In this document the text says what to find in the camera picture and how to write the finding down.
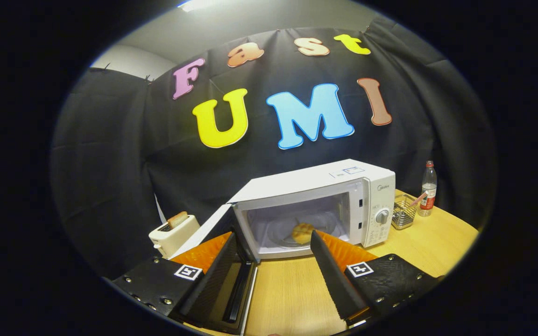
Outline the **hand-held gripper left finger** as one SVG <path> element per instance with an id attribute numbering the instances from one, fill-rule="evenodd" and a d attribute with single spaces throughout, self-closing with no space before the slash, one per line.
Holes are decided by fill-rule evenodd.
<path id="1" fill-rule="evenodd" d="M 226 232 L 177 257 L 150 258 L 111 284 L 154 314 L 210 324 L 235 257 L 237 238 Z"/>

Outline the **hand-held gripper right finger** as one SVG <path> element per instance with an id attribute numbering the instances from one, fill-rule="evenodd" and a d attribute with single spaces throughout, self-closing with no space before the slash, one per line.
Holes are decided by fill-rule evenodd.
<path id="1" fill-rule="evenodd" d="M 397 254 L 382 257 L 314 230 L 310 247 L 338 315 L 345 322 L 374 322 L 431 291 L 433 277 Z"/>

